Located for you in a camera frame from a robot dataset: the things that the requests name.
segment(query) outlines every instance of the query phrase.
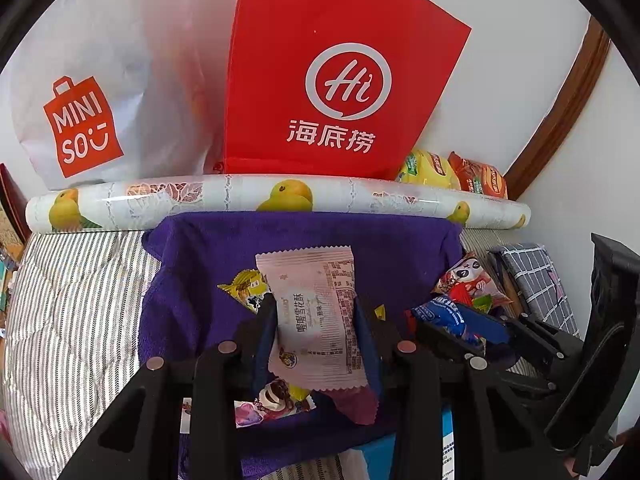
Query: yellow snack bag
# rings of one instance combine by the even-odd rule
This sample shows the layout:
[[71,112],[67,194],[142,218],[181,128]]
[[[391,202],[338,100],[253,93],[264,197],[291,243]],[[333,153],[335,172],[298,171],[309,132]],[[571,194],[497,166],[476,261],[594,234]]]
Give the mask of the yellow snack bag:
[[218,285],[218,288],[228,292],[254,314],[258,314],[264,295],[271,291],[264,276],[257,269],[241,270],[231,285]]
[[413,150],[404,160],[396,182],[460,189],[460,181],[446,158],[434,153]]

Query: rolled contact paper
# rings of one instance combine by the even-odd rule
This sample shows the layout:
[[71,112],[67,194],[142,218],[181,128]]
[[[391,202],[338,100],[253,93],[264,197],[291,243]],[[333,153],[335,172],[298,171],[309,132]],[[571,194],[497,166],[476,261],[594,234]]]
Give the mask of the rolled contact paper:
[[215,174],[109,182],[32,198],[37,233],[145,230],[187,211],[332,211],[447,218],[467,228],[512,229],[526,204],[388,180],[308,175]]

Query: wooden door frame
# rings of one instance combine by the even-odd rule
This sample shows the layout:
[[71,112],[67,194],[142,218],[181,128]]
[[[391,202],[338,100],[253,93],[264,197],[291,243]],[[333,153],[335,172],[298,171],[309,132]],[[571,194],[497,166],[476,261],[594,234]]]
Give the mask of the wooden door frame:
[[600,77],[609,45],[608,35],[592,16],[580,52],[556,101],[504,175],[511,200],[524,193],[569,134]]

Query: yellow duck print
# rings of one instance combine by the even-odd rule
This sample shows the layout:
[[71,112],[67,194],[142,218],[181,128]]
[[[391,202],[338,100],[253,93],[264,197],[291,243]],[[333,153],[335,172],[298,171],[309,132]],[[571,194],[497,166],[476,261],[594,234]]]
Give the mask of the yellow duck print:
[[453,213],[447,216],[447,220],[451,220],[452,222],[466,226],[466,221],[469,220],[470,214],[471,209],[469,209],[469,204],[461,200],[456,205]]
[[75,187],[58,193],[53,206],[49,209],[49,222],[54,231],[81,231],[102,227],[80,214],[78,188]]
[[268,200],[256,211],[311,211],[314,197],[309,186],[300,180],[288,178],[273,186]]
[[520,220],[518,220],[518,223],[513,227],[509,227],[509,229],[520,229],[524,225],[524,222],[526,221],[527,221],[526,215],[520,215]]

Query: snack wrapper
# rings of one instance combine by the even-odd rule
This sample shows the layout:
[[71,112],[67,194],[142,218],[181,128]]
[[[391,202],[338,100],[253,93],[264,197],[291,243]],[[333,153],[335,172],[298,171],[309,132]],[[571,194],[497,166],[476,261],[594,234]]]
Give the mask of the snack wrapper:
[[498,290],[494,280],[484,270],[475,254],[469,253],[458,263],[451,267],[438,280],[434,292],[448,294],[455,286],[462,283],[472,300],[472,306],[476,310],[486,312],[486,300],[480,300],[483,296],[491,296],[491,305],[498,306],[511,303],[503,293]]
[[270,372],[309,390],[366,386],[353,328],[351,248],[258,254],[255,261],[277,303]]
[[[180,433],[190,432],[191,403],[191,397],[185,397],[182,400]],[[234,400],[234,408],[236,428],[247,428],[268,420],[310,412],[316,408],[316,404],[308,393],[302,400],[295,399],[290,387],[287,388],[283,380],[276,379],[267,384],[253,402]]]
[[507,183],[493,166],[462,158],[456,152],[449,154],[449,164],[458,176],[462,191],[508,198]]
[[466,291],[465,284],[462,282],[458,282],[452,286],[447,295],[456,303],[462,303],[466,306],[474,306],[474,302]]
[[424,186],[460,189],[458,176],[446,158],[435,153],[413,150],[404,160],[396,182],[423,184]]
[[431,323],[435,326],[442,327],[452,336],[462,339],[462,341],[474,346],[484,354],[486,340],[469,331],[465,319],[458,309],[456,302],[449,296],[439,296],[434,298],[428,303],[413,307],[410,312],[415,319],[424,323]]
[[245,269],[238,272],[231,285],[218,285],[240,304],[247,307],[254,314],[258,314],[264,295],[270,292],[260,271]]

